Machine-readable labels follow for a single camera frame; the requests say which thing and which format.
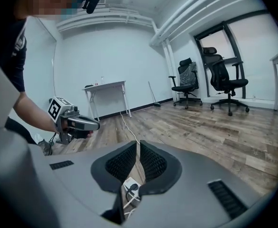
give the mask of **plastic-wrapped office chair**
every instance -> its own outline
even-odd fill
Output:
[[[238,100],[231,99],[231,95],[236,95],[235,89],[242,88],[249,83],[247,79],[239,79],[239,64],[243,62],[238,62],[232,65],[236,67],[236,80],[230,80],[229,73],[226,70],[222,56],[216,53],[217,50],[214,47],[203,48],[204,62],[207,64],[212,74],[211,85],[214,87],[215,90],[224,91],[225,94],[228,94],[228,99],[220,100],[216,103],[211,104],[211,110],[214,109],[214,105],[228,103],[229,116],[233,115],[233,113],[231,112],[231,104],[245,106],[245,111],[249,112],[250,109],[246,104],[243,104]]]
[[[175,76],[170,76],[169,78],[171,78],[174,83],[174,87],[172,87],[172,90],[184,93],[186,98],[174,102],[174,106],[176,106],[176,103],[181,103],[185,100],[186,100],[186,106],[185,106],[186,109],[188,109],[189,101],[200,102],[200,105],[202,105],[201,100],[188,97],[188,95],[195,96],[191,92],[193,92],[196,89],[199,89],[196,63],[192,62],[191,58],[188,58],[186,60],[181,61],[179,65],[180,67],[178,68],[178,72],[180,75],[180,86],[176,86]]]

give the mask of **black microphone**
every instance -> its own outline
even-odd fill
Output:
[[[97,7],[99,1],[100,0],[90,0],[89,3],[87,4],[86,12],[88,14],[92,14],[95,8]]]

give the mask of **table leg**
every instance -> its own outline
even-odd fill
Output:
[[[122,93],[123,93],[124,102],[125,102],[125,106],[126,106],[126,113],[129,111],[129,116],[131,118],[130,108],[129,108],[128,99],[127,99],[127,96],[126,96],[126,91],[125,91],[125,85],[124,84],[122,84]]]
[[[85,95],[86,95],[86,99],[87,99],[87,103],[88,103],[88,113],[87,113],[87,115],[91,114],[92,118],[94,119],[93,111],[92,111],[92,107],[91,107],[91,100],[88,97],[87,91],[85,92]]]
[[[96,91],[94,91],[94,93],[93,93],[93,95],[91,97],[91,101],[92,101],[92,103],[93,103],[93,105],[95,107],[95,110],[96,110],[96,113],[97,113],[97,119],[98,119],[98,122],[99,122],[100,121],[100,119],[99,119],[99,112],[98,112],[98,109],[96,107],[95,100],[94,100],[95,94],[96,94]]]
[[[277,66],[273,63],[274,68],[274,82],[275,82],[275,101],[274,101],[274,110],[278,110],[278,73],[277,73]]]

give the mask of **hand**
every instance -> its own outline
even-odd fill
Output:
[[[61,127],[64,131],[68,128],[67,120],[62,121]],[[89,133],[87,134],[87,138],[90,138],[92,135],[93,135],[93,131],[89,131]]]

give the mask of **black vent grille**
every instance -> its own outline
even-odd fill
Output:
[[[66,166],[70,166],[70,165],[73,165],[74,163],[71,162],[71,161],[63,161],[63,162],[58,162],[58,163],[54,163],[54,164],[50,164],[50,168],[53,169],[53,170],[56,170],[56,169],[60,169],[60,168],[63,168],[63,167],[66,167]]]
[[[134,144],[108,160],[105,164],[107,172],[123,183],[136,162],[136,150],[137,146]]]
[[[143,144],[140,150],[140,162],[144,169],[146,182],[159,177],[167,168],[167,161]]]
[[[210,182],[208,183],[208,186],[231,219],[238,217],[247,210],[244,204],[235,196],[235,194],[224,184],[222,180]]]

